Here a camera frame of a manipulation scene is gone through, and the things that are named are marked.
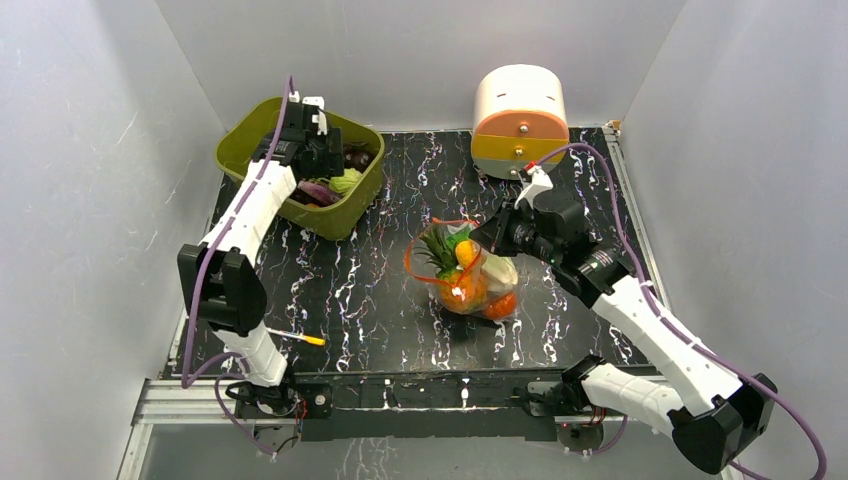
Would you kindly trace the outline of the yellow toy lemon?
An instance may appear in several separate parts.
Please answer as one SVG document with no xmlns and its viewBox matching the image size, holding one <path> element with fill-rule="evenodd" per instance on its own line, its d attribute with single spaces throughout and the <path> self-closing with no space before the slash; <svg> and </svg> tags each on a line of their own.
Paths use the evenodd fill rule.
<svg viewBox="0 0 848 480">
<path fill-rule="evenodd" d="M 465 270 L 468 269 L 480 255 L 480 248 L 474 241 L 465 239 L 456 244 L 454 254 L 459 267 Z"/>
</svg>

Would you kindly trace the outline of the green toy lettuce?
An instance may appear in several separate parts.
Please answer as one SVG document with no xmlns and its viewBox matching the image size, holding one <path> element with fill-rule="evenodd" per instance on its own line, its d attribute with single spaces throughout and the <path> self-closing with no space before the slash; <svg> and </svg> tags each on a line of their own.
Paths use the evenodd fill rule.
<svg viewBox="0 0 848 480">
<path fill-rule="evenodd" d="M 471 230 L 472 227 L 466 224 L 447 226 L 447 236 L 445 240 L 447 246 L 452 249 L 453 253 L 454 248 L 459 241 L 470 239 L 469 234 Z M 498 295 L 509 293 L 517 286 L 518 283 L 517 270 L 511 259 L 487 253 L 485 250 L 482 250 L 479 245 L 478 247 L 480 248 L 480 255 L 472 264 L 474 265 L 473 270 L 480 273 L 487 280 L 488 291 L 490 293 Z"/>
</svg>

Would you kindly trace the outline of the purple toy eggplant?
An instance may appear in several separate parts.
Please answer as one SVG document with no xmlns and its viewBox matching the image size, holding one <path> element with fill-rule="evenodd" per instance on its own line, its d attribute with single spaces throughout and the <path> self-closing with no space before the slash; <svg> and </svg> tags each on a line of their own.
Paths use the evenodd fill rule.
<svg viewBox="0 0 848 480">
<path fill-rule="evenodd" d="M 308 180 L 301 180 L 298 189 L 310 196 L 316 205 L 328 207 L 342 199 L 342 195 L 330 189 L 327 185 Z"/>
</svg>

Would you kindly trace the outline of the clear zip bag orange zipper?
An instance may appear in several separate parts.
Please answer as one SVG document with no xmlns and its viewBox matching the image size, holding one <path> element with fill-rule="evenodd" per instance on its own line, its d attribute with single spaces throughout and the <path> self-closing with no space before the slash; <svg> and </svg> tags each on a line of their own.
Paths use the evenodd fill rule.
<svg viewBox="0 0 848 480">
<path fill-rule="evenodd" d="M 442 307 L 491 321 L 511 317 L 518 304 L 513 261 L 471 239 L 475 221 L 434 219 L 407 246 L 404 268 Z"/>
</svg>

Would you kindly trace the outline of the orange toy pumpkin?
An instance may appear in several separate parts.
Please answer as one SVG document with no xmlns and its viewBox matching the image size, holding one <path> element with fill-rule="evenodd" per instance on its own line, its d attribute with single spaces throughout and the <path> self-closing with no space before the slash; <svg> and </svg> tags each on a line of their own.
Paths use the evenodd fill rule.
<svg viewBox="0 0 848 480">
<path fill-rule="evenodd" d="M 516 294 L 509 292 L 488 303 L 482 313 L 485 318 L 498 321 L 511 316 L 516 309 L 516 305 Z"/>
</svg>

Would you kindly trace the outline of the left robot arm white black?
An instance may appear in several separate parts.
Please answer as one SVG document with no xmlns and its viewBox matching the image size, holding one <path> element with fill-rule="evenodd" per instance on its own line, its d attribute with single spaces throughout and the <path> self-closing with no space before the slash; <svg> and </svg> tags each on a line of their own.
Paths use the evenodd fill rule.
<svg viewBox="0 0 848 480">
<path fill-rule="evenodd" d="M 177 256 L 188 318 L 182 383 L 196 379 L 190 354 L 198 321 L 225 345 L 242 375 L 229 397 L 261 412 L 286 416 L 299 400 L 288 363 L 264 323 L 267 293 L 255 270 L 274 217 L 297 187 L 344 170 L 342 133 L 320 96 L 286 97 L 264 154 L 249 161 L 238 193 L 218 223 Z"/>
</svg>

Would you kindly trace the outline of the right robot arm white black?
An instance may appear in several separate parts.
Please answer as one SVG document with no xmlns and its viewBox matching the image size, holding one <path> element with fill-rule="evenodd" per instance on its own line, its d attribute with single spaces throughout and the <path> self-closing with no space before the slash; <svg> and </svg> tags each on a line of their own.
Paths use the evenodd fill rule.
<svg viewBox="0 0 848 480">
<path fill-rule="evenodd" d="M 531 382 L 516 392 L 532 414 L 618 411 L 671 438 L 708 474 L 728 467 L 766 430 L 773 400 L 701 355 L 670 314 L 659 319 L 656 299 L 642 290 L 631 262 L 592 238 L 575 202 L 506 200 L 470 237 L 491 254 L 524 254 L 548 264 L 566 292 L 621 331 L 666 380 L 660 385 L 588 355 L 559 383 Z"/>
</svg>

